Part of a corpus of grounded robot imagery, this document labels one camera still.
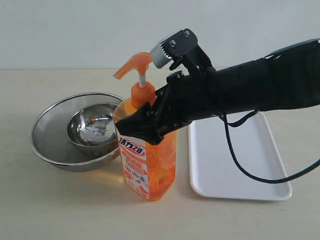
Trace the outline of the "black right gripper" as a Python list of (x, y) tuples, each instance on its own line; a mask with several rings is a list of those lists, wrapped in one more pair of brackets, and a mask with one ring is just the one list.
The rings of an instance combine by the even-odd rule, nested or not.
[(146, 102), (135, 113), (118, 120), (118, 132), (127, 137), (159, 145), (164, 136), (190, 125), (195, 120), (225, 115), (222, 79), (224, 69), (204, 69), (201, 76), (176, 71), (166, 85), (155, 91), (156, 100)]

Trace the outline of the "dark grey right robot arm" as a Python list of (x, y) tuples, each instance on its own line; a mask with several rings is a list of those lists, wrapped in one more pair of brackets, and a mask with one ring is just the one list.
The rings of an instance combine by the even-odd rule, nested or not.
[(258, 110), (293, 110), (320, 103), (320, 41), (310, 39), (221, 70), (213, 68), (197, 41), (163, 43), (174, 73), (156, 91), (153, 104), (119, 120), (121, 135), (158, 145), (164, 136), (195, 120)]

